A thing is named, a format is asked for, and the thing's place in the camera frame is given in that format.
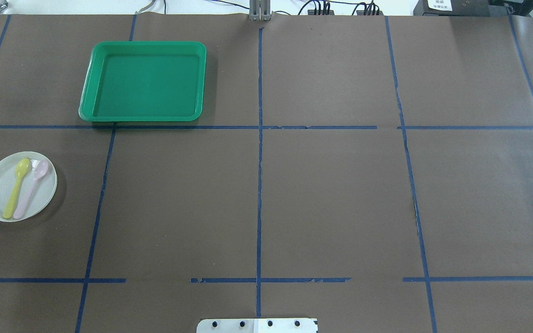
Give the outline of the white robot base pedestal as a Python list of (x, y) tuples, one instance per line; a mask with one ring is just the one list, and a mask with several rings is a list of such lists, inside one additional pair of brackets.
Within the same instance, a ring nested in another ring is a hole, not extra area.
[(313, 318), (237, 318), (199, 321), (197, 333), (317, 333)]

